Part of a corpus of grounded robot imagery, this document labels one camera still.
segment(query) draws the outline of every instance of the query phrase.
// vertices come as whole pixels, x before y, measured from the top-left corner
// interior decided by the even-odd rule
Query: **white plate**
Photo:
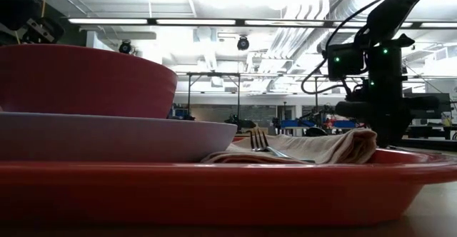
[[[154,118],[0,113],[2,161],[197,162],[236,126]]]

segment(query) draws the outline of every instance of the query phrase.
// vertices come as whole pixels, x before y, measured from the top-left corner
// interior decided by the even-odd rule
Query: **fork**
[[[252,148],[252,151],[255,151],[255,152],[271,152],[273,153],[275,156],[279,157],[279,158],[291,158],[291,159],[294,159],[294,160],[300,160],[300,161],[303,161],[303,162],[309,162],[309,163],[315,163],[314,160],[309,160],[309,159],[297,159],[297,158],[294,158],[294,157],[291,157],[289,155],[286,155],[274,148],[271,148],[268,144],[268,140],[266,139],[266,136],[265,136],[265,133],[262,132],[262,135],[263,135],[263,141],[265,142],[265,145],[263,144],[262,142],[262,138],[261,138],[261,134],[260,134],[260,130],[257,130],[258,131],[258,138],[257,138],[257,133],[255,130],[252,130],[252,131],[249,131],[249,135],[251,137],[251,148]]]

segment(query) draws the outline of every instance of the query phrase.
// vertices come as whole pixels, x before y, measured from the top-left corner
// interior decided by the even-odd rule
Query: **security camera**
[[[122,44],[119,47],[119,52],[123,54],[130,54],[131,52],[131,41],[123,40]]]
[[[236,46],[238,47],[238,50],[240,50],[240,51],[247,50],[249,48],[248,37],[246,37],[246,36],[240,37],[240,39],[238,40],[238,44]]]

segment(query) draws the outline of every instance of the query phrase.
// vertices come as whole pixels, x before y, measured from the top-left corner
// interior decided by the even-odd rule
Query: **beige napkin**
[[[376,133],[354,129],[343,135],[322,137],[267,136],[270,147],[297,159],[278,158],[266,152],[253,152],[249,138],[231,143],[221,152],[210,154],[202,163],[365,163],[376,150]]]

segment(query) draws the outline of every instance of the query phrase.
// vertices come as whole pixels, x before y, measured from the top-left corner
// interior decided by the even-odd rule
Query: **ceiling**
[[[373,0],[46,0],[69,18],[230,18],[230,19],[330,19],[343,20]],[[453,0],[421,0],[408,20],[456,21]],[[366,14],[358,17],[364,21]],[[281,29],[261,27],[194,26],[84,26],[97,31],[99,38],[116,50],[125,36],[146,58],[175,71],[223,71],[244,73],[307,74],[320,60],[318,47],[329,35],[327,29]],[[457,43],[457,31],[401,31],[417,43],[404,49],[405,62],[417,72],[444,46]],[[354,31],[336,35],[336,42],[350,41]],[[240,36],[247,36],[246,51],[236,47]],[[301,78],[243,79],[251,91],[299,92]],[[179,85],[187,88],[187,78]],[[210,78],[202,78],[197,90],[212,90]],[[234,86],[225,79],[225,87]],[[331,83],[321,83],[323,88]]]

